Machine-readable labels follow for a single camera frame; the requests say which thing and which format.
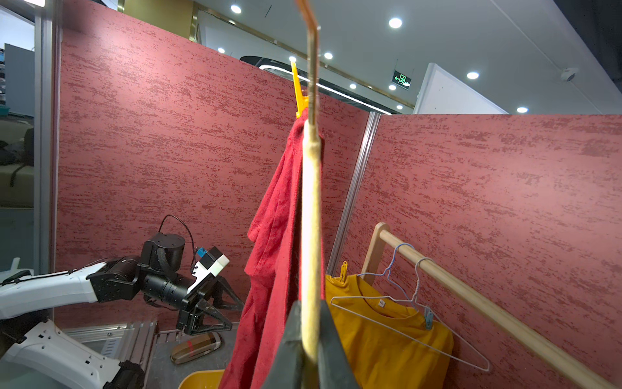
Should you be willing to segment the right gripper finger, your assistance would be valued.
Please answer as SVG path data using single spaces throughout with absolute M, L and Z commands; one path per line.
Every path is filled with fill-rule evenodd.
M 320 389 L 359 389 L 326 301 L 321 301 L 318 346 Z

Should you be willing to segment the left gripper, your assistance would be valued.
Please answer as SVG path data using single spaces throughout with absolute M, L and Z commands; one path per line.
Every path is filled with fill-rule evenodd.
M 177 329 L 187 335 L 229 332 L 233 323 L 219 310 L 242 311 L 244 302 L 224 277 L 203 267 L 195 279 L 178 273 L 186 241 L 176 234 L 157 233 L 143 246 L 139 262 L 140 289 L 148 301 L 160 301 L 178 312 Z M 212 288 L 212 305 L 207 290 Z M 263 389 L 302 388 L 304 349 L 301 330 L 301 302 L 295 301 L 283 332 L 275 360 Z

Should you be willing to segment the dark red t-shirt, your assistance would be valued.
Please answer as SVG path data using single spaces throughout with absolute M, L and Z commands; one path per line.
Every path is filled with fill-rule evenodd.
M 299 298 L 301 172 L 304 124 L 298 118 L 280 163 L 249 227 L 254 248 L 246 264 L 250 291 L 222 388 L 262 387 Z

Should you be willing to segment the cream plastic hanger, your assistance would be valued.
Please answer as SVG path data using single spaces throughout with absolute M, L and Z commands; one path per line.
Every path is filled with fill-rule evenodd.
M 321 316 L 322 141 L 318 130 L 319 24 L 310 2 L 297 6 L 306 24 L 308 118 L 304 127 L 301 189 L 301 340 L 306 366 L 317 366 Z

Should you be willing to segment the white wire hanger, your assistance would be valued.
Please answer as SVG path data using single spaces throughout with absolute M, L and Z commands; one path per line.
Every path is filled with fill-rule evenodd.
M 339 278 L 338 280 L 331 278 L 327 280 L 328 286 L 338 285 L 348 289 L 347 292 L 329 293 L 327 303 L 330 308 L 354 314 L 440 353 L 444 357 L 452 357 L 450 350 L 444 351 L 442 345 L 434 345 L 429 338 L 428 335 L 433 329 L 441 330 L 445 324 L 432 311 L 434 313 L 433 328 L 431 331 L 426 330 L 424 320 L 424 307 L 426 305 L 417 301 L 416 294 L 409 296 L 415 298 L 412 306 L 404 302 L 394 302 L 387 298 L 388 295 L 381 295 L 375 290 L 370 281 L 361 279 L 357 275 L 349 275 L 344 284 L 340 282 Z

